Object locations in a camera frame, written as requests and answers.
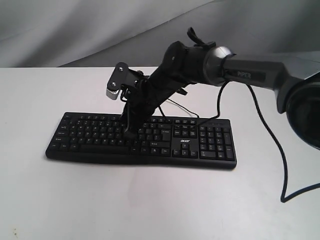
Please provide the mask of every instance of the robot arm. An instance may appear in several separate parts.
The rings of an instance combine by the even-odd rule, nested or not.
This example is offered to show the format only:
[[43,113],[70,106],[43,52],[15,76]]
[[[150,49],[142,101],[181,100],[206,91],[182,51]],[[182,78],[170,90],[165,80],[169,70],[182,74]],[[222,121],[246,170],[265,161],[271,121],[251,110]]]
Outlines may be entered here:
[[236,55],[215,42],[204,43],[192,28],[196,43],[186,47],[177,41],[167,49],[161,65],[149,77],[120,62],[107,84],[106,94],[126,102],[121,119],[124,134],[133,138],[164,101],[189,84],[221,86],[225,81],[273,90],[280,114],[286,112],[296,134],[320,149],[320,62],[277,55]]

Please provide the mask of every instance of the keyboard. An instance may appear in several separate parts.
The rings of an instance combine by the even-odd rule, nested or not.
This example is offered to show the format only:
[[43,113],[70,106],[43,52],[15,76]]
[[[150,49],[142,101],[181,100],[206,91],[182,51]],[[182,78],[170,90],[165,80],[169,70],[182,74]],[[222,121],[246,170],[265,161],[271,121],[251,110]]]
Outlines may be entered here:
[[233,169],[237,165],[228,119],[152,116],[124,139],[119,114],[66,112],[45,151],[52,160],[113,165]]

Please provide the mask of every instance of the white table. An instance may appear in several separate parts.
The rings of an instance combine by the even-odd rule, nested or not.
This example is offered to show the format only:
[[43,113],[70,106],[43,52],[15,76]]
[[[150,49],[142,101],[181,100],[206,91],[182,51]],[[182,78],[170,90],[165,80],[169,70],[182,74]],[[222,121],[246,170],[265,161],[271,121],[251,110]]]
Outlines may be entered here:
[[[155,68],[140,68],[150,74]],[[1,240],[318,240],[320,190],[280,202],[280,153],[246,86],[231,83],[221,117],[231,120],[233,171],[91,165],[47,160],[64,112],[121,113],[105,96],[113,68],[0,69]],[[274,93],[254,88],[288,159],[288,193],[320,182],[320,152],[303,143]],[[173,100],[216,114],[219,88],[193,85]],[[165,102],[171,116],[188,116]]]

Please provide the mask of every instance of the space bar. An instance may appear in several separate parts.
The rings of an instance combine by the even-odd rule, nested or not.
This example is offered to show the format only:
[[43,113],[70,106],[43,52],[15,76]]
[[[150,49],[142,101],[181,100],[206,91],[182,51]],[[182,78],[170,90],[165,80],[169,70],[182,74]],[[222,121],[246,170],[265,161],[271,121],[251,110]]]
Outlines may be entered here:
[[101,145],[82,145],[79,152],[94,154],[128,154],[129,147],[126,146],[101,146]]

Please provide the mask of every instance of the black keyboard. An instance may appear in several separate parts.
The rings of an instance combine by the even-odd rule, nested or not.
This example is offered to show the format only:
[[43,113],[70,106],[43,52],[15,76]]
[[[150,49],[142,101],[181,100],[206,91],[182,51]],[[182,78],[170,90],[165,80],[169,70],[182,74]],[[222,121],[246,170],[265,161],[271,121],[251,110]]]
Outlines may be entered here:
[[230,121],[152,116],[134,140],[124,139],[118,114],[66,112],[45,151],[49,159],[125,165],[237,165]]

